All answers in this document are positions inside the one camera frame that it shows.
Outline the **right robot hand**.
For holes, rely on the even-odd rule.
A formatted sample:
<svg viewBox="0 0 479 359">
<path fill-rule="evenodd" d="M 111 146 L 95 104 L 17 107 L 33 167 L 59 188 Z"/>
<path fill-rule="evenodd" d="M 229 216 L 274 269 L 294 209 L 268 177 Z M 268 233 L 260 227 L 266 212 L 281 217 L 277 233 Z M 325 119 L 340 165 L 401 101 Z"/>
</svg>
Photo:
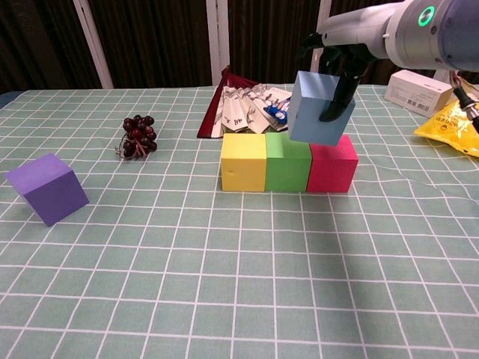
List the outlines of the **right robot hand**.
<svg viewBox="0 0 479 359">
<path fill-rule="evenodd" d="M 346 111 L 370 64 L 388 57 L 383 35 L 401 6 L 393 2 L 332 16 L 300 43 L 299 58 L 311 49 L 323 50 L 319 71 L 329 70 L 339 56 L 345 57 L 333 100 L 320 115 L 320 121 L 337 120 Z"/>
</svg>

